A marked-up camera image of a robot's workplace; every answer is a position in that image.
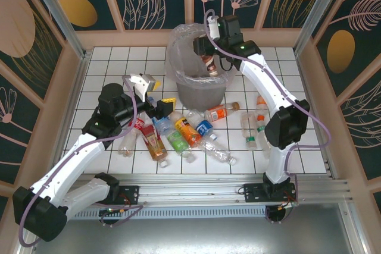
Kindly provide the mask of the blue cap water bottle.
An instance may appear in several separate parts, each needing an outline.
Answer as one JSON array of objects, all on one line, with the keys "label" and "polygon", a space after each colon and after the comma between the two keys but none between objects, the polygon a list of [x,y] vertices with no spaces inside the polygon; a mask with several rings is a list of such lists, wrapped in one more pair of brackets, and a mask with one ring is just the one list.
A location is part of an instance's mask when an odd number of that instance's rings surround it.
[{"label": "blue cap water bottle", "polygon": [[157,130],[157,132],[161,136],[165,136],[166,133],[169,132],[171,129],[171,122],[168,117],[163,117],[161,119],[155,118],[155,107],[157,106],[157,102],[154,100],[153,97],[148,97],[148,102],[150,103],[151,107],[149,111],[147,112],[148,117],[152,120],[152,123]]}]

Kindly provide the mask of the brown drink plastic bottle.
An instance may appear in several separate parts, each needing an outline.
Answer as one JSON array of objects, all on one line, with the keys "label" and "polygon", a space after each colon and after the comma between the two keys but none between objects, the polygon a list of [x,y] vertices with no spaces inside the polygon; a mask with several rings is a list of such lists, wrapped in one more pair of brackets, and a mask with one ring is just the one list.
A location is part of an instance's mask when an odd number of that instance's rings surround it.
[{"label": "brown drink plastic bottle", "polygon": [[203,55],[201,57],[201,59],[202,59],[203,63],[205,64],[210,77],[217,77],[218,71],[217,71],[217,67],[214,63],[214,57]]}]

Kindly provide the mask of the green label clear bottle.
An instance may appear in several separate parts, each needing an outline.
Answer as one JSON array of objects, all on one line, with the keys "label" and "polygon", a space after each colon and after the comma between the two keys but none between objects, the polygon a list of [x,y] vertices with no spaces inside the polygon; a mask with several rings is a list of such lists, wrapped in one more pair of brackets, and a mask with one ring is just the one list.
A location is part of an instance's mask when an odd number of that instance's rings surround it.
[{"label": "green label clear bottle", "polygon": [[196,158],[192,153],[192,149],[189,143],[185,140],[185,138],[181,135],[181,133],[177,130],[171,130],[166,138],[172,148],[188,163],[193,163]]}]

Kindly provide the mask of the red gold label amber bottle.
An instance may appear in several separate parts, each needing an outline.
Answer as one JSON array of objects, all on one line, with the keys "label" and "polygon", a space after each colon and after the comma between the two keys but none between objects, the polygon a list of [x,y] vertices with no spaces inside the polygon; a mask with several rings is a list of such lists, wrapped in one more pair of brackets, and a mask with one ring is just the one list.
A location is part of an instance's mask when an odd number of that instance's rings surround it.
[{"label": "red gold label amber bottle", "polygon": [[151,158],[158,163],[161,168],[169,166],[167,160],[167,150],[152,124],[144,125],[141,129],[142,138]]}]

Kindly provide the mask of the blue label clear bottle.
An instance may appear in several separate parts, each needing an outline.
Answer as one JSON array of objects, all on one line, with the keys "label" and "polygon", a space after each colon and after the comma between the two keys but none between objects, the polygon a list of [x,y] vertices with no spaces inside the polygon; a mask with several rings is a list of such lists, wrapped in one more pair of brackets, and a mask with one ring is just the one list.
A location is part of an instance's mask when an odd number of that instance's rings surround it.
[{"label": "blue label clear bottle", "polygon": [[217,135],[214,132],[212,124],[205,119],[205,117],[196,110],[190,110],[186,119],[188,123],[205,139],[211,141],[217,140]]}]

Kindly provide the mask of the red label clear bottle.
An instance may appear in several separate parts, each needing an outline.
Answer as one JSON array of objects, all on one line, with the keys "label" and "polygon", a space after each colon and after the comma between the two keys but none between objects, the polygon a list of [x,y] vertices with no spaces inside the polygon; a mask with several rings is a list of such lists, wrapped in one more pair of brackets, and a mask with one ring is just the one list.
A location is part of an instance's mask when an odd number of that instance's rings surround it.
[{"label": "red label clear bottle", "polygon": [[123,137],[119,147],[118,154],[124,157],[132,157],[135,151],[135,145],[138,137],[142,134],[141,129],[145,125],[145,119],[137,118],[134,127],[130,133]]}]

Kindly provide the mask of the orange label bottle tan cap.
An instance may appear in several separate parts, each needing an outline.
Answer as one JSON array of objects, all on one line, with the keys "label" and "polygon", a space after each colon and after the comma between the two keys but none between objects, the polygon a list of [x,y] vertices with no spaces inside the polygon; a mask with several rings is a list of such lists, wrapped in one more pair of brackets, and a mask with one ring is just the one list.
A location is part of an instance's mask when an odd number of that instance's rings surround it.
[{"label": "orange label bottle tan cap", "polygon": [[206,110],[204,112],[204,118],[209,122],[215,122],[217,120],[228,117],[239,109],[240,105],[238,102],[221,104]]}]

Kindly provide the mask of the crushed clear plastic bottle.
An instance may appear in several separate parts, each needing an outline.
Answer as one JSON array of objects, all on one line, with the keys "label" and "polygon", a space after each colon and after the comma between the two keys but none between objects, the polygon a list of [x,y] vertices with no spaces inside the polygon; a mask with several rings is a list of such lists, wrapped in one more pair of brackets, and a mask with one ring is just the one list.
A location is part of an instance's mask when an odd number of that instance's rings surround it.
[{"label": "crushed clear plastic bottle", "polygon": [[219,162],[227,163],[229,165],[235,165],[237,162],[237,159],[232,156],[228,148],[219,144],[217,141],[203,139],[198,145],[198,148]]}]

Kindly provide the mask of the orange label clear bottle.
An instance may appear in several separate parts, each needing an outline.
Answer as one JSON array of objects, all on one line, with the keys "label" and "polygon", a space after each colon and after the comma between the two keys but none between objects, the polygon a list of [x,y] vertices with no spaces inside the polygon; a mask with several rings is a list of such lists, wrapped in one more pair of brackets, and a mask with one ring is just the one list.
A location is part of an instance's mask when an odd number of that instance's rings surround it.
[{"label": "orange label clear bottle", "polygon": [[268,114],[268,106],[261,95],[257,96],[256,111],[258,115],[266,116]]}]

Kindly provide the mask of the green cap clear bottle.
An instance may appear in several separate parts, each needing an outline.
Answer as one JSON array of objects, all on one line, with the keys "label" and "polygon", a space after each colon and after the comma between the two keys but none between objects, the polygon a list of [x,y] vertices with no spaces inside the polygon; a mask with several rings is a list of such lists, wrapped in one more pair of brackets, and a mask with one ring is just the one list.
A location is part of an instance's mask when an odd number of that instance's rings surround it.
[{"label": "green cap clear bottle", "polygon": [[257,149],[256,130],[254,112],[243,112],[241,114],[241,132],[249,151]]}]

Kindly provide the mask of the clear plastic bin liner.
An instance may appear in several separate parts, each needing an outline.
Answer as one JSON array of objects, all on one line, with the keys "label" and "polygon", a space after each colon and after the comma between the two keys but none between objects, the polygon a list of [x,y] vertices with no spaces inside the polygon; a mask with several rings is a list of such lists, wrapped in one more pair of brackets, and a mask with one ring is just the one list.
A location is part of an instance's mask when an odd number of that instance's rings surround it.
[{"label": "clear plastic bin liner", "polygon": [[180,24],[169,35],[165,56],[165,74],[178,84],[194,89],[213,89],[229,86],[236,70],[220,68],[219,57],[215,56],[217,77],[211,77],[201,57],[193,51],[193,40],[204,36],[204,25]]}]

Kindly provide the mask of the metal mesh waste bin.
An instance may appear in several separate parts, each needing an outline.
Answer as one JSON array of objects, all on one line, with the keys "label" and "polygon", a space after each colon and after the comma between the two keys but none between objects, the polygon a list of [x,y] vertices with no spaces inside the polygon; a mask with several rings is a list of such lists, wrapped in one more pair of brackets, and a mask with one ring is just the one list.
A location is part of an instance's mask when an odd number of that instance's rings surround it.
[{"label": "metal mesh waste bin", "polygon": [[[220,68],[228,69],[230,63],[219,57]],[[189,110],[204,112],[222,103],[227,87],[194,89],[175,82],[180,102]]]}]

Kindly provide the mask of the aluminium mounting rail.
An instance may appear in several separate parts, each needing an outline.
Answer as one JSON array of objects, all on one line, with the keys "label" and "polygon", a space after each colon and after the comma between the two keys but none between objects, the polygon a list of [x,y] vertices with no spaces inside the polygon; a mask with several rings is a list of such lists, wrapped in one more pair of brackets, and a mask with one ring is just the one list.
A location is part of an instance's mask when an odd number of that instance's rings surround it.
[{"label": "aluminium mounting rail", "polygon": [[[238,193],[246,183],[261,183],[261,174],[115,174],[122,186],[139,186],[145,206],[243,205]],[[348,203],[353,195],[346,180],[327,175],[298,175],[300,205]]]}]

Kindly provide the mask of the aluminium corner post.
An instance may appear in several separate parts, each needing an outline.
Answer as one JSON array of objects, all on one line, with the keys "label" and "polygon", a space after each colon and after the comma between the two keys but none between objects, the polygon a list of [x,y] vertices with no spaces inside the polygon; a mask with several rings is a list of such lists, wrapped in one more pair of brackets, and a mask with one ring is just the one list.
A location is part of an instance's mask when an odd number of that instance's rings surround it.
[{"label": "aluminium corner post", "polygon": [[301,32],[293,47],[295,58],[298,58],[308,43],[313,31],[315,30],[318,22],[327,10],[332,0],[316,0],[306,21],[301,29]]},{"label": "aluminium corner post", "polygon": [[60,30],[64,33],[71,47],[74,49],[77,56],[81,59],[88,58],[89,53],[81,44],[79,38],[74,31],[73,26],[66,17],[58,0],[43,0],[45,5],[49,8],[53,18],[56,20]]}]

